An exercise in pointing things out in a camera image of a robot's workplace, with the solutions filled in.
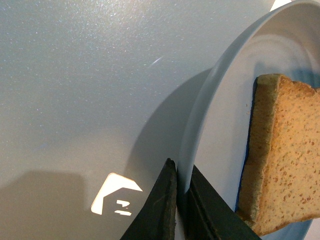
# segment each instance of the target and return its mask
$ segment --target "scratch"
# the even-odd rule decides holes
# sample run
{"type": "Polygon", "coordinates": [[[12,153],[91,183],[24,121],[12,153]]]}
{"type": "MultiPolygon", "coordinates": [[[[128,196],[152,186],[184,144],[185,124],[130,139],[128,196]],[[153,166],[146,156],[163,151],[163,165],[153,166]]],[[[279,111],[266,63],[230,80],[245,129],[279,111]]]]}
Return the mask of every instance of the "scratch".
{"type": "Polygon", "coordinates": [[[48,146],[48,143],[45,142],[44,144],[41,144],[40,146],[34,148],[32,151],[33,151],[33,152],[38,152],[38,151],[40,151],[40,150],[42,150],[42,149],[45,149],[47,146],[48,146]]]}
{"type": "Polygon", "coordinates": [[[158,202],[160,202],[160,201],[161,201],[162,199],[164,199],[166,196],[167,196],[167,194],[165,194],[164,196],[160,197],[157,201],[155,201],[155,202],[153,203],[153,207],[155,207],[155,205],[157,205],[158,202]]]}
{"type": "Polygon", "coordinates": [[[151,63],[148,68],[151,68],[151,67],[152,67],[153,65],[155,65],[157,62],[159,62],[163,57],[164,57],[164,56],[159,57],[157,60],[155,60],[153,63],[151,63]]]}

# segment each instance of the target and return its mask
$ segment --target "sponge edge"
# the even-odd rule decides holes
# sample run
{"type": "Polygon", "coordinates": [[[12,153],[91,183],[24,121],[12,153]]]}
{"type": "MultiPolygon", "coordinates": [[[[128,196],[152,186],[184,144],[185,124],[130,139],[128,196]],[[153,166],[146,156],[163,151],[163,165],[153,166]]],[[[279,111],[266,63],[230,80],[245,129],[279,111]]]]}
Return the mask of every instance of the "sponge edge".
{"type": "Polygon", "coordinates": [[[257,78],[239,216],[259,236],[320,217],[320,91],[257,78]]]}

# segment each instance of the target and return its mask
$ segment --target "dish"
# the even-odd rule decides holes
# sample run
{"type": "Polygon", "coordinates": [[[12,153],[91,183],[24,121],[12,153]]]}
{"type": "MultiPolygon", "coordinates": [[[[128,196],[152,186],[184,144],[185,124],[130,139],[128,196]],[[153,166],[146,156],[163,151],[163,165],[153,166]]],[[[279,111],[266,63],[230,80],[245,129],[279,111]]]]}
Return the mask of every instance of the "dish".
{"type": "MultiPolygon", "coordinates": [[[[195,164],[235,209],[246,155],[253,82],[283,73],[320,86],[320,4],[294,1],[257,20],[225,51],[197,97],[180,149],[179,195],[189,189],[195,164]]],[[[293,223],[263,240],[302,240],[311,221],[293,223]]]]}

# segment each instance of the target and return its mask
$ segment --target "plate rim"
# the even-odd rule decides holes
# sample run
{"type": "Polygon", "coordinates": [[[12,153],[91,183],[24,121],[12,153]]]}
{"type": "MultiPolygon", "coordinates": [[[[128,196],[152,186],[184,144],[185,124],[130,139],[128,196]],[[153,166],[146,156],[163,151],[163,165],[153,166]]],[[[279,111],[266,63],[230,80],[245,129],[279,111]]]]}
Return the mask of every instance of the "plate rim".
{"type": "MultiPolygon", "coordinates": [[[[217,63],[214,65],[213,69],[210,71],[208,77],[204,81],[188,117],[188,121],[181,141],[181,147],[177,162],[177,201],[178,204],[181,205],[180,208],[182,216],[184,216],[187,212],[185,199],[190,186],[191,173],[193,165],[195,163],[200,139],[204,130],[205,119],[208,115],[209,107],[212,103],[217,89],[219,88],[220,83],[223,81],[228,69],[233,64],[235,59],[239,56],[242,49],[246,47],[247,43],[256,35],[256,33],[276,15],[288,8],[297,5],[309,5],[320,9],[319,2],[313,0],[296,0],[268,12],[267,14],[256,20],[254,23],[252,23],[231,43],[231,45],[221,55],[217,63]]],[[[305,229],[305,233],[302,239],[305,238],[311,225],[311,221],[312,220],[309,220],[308,227],[305,229]]]]}

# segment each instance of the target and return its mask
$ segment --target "plate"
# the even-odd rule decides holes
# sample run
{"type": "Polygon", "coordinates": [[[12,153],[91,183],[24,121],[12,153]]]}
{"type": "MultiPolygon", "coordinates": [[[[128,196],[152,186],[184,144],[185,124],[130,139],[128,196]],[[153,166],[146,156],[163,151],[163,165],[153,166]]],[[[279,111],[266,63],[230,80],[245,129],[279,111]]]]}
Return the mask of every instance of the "plate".
{"type": "MultiPolygon", "coordinates": [[[[197,97],[180,149],[179,196],[183,202],[195,164],[235,209],[244,165],[257,76],[283,73],[320,87],[320,5],[294,1],[257,20],[225,51],[197,97]]],[[[311,221],[292,223],[263,240],[302,240],[311,221]]]]}

